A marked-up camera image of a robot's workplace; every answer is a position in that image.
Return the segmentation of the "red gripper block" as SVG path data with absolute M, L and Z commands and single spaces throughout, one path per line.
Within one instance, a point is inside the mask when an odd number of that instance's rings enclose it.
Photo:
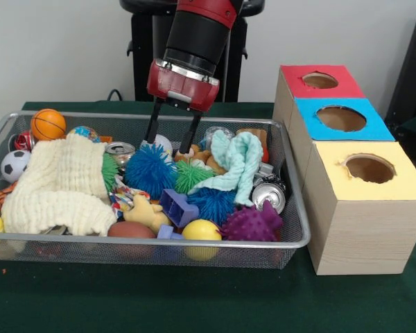
M 174 99 L 186 103 L 193 111 L 193 120 L 181 141 L 179 152 L 189 153 L 198 125 L 202 119 L 201 112 L 207 112 L 213 105 L 220 89 L 220 81 L 214 77 L 200 74 L 162 59 L 152 61 L 147 91 L 155 99 L 144 139 L 153 144 L 158 130 L 158 116 L 162 108 L 162 99 Z

